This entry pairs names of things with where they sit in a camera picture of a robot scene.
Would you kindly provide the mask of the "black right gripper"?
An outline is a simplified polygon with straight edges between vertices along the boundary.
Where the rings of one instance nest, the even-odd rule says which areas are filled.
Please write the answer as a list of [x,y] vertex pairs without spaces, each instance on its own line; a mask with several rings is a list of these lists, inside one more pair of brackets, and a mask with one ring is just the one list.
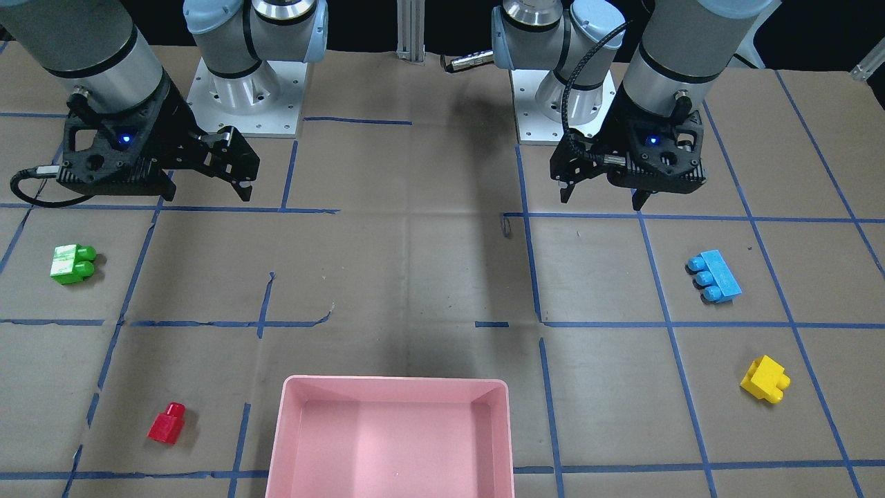
[[241,201],[252,198],[253,175],[225,171],[212,158],[189,105],[168,76],[142,104],[120,113],[98,113],[93,92],[76,86],[66,102],[62,164],[57,182],[85,196],[163,196],[174,200],[171,169],[195,170],[232,183]]

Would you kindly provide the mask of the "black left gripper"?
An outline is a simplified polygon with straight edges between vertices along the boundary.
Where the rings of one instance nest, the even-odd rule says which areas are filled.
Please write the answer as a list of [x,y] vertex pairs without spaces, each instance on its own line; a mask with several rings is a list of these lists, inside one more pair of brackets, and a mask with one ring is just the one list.
[[686,91],[666,99],[674,109],[657,116],[618,89],[606,119],[591,138],[567,130],[550,158],[550,178],[560,182],[560,202],[575,184],[603,174],[620,188],[634,189],[639,212],[654,192],[695,192],[706,183],[701,148],[704,125]]

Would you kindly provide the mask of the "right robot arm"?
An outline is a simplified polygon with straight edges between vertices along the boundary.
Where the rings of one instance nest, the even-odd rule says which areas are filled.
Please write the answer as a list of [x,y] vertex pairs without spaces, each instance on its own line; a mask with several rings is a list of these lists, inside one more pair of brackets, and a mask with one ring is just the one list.
[[259,155],[247,135],[293,136],[303,76],[323,59],[325,1],[186,1],[205,89],[184,98],[123,3],[3,1],[2,26],[67,90],[60,160],[20,170],[10,191],[36,207],[94,196],[161,196],[196,171],[252,198]]

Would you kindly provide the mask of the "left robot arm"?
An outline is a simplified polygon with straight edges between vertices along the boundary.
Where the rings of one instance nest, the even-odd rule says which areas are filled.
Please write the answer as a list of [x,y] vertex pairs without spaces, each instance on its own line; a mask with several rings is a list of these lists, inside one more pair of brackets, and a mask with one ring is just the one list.
[[560,201],[576,184],[605,176],[633,190],[640,210],[652,194],[690,194],[706,182],[700,107],[770,1],[655,2],[628,69],[595,132],[572,111],[600,99],[630,21],[607,1],[503,1],[491,14],[495,64],[545,71],[547,114],[561,136],[550,158]]

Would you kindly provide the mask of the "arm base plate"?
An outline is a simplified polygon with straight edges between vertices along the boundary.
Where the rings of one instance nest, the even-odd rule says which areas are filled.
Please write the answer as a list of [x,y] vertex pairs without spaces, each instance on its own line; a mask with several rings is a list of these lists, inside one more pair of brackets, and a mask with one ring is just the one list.
[[[510,72],[517,138],[522,145],[556,145],[563,138],[561,97],[565,84],[550,71]],[[613,72],[600,87],[572,89],[567,104],[569,127],[588,138],[599,132],[616,94]]]
[[187,103],[205,131],[233,126],[246,138],[296,138],[309,64],[265,61],[251,75],[226,80],[200,60]]

